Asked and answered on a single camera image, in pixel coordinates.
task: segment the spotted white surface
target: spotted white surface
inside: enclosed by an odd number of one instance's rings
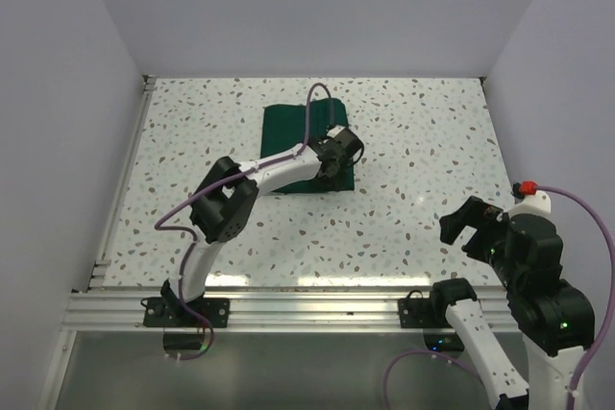
[[[270,196],[227,244],[210,286],[431,284],[491,269],[439,242],[438,216],[469,195],[510,206],[478,80],[322,79],[365,143],[354,192]],[[160,286],[188,236],[153,225],[212,162],[258,158],[263,108],[302,104],[313,79],[159,79],[107,258],[106,286]],[[316,94],[322,98],[322,91]],[[174,221],[189,225],[188,211]]]

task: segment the wall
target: wall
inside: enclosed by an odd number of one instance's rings
[[[102,0],[0,11],[0,407],[21,410],[91,271],[142,86]]]
[[[613,0],[533,0],[486,81],[486,95],[514,180],[576,191],[615,230],[615,11]],[[602,323],[606,246],[584,211],[555,198],[566,276]],[[615,401],[615,332],[587,373],[596,408]]]
[[[530,0],[105,0],[146,73],[486,75]]]

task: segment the folded cloth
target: folded cloth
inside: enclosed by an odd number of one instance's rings
[[[329,98],[312,101],[309,106],[309,135],[325,136],[330,124]],[[333,98],[335,117],[333,123],[348,127],[346,107]],[[303,142],[306,133],[306,107],[291,105],[272,105],[265,108],[262,119],[262,140],[260,158],[269,157],[286,151]],[[299,181],[278,189],[283,194],[308,194],[328,192],[331,189],[314,181]],[[348,170],[348,178],[342,190],[355,190],[355,169]]]

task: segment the speckled tabletop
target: speckled tabletop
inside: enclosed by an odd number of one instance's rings
[[[258,158],[263,108],[303,104],[316,79],[158,79],[108,248],[104,285],[159,287],[188,236],[156,232],[219,157]],[[469,195],[512,205],[478,80],[320,79],[365,143],[354,192],[269,196],[216,260],[209,286],[429,285],[492,270],[438,239]],[[324,93],[316,93],[322,98]],[[189,224],[188,211],[178,222]]]

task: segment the black mounting bracket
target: black mounting bracket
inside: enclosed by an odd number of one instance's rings
[[[152,297],[141,300],[145,308],[143,326],[150,328],[186,328],[200,327],[200,322],[185,313],[174,317],[162,297]],[[225,328],[231,312],[231,301],[228,298],[200,298],[190,302],[190,307],[203,314],[214,328]]]
[[[397,300],[397,312],[401,328],[451,328],[446,321],[439,320],[429,298],[420,290],[412,290],[405,298]]]

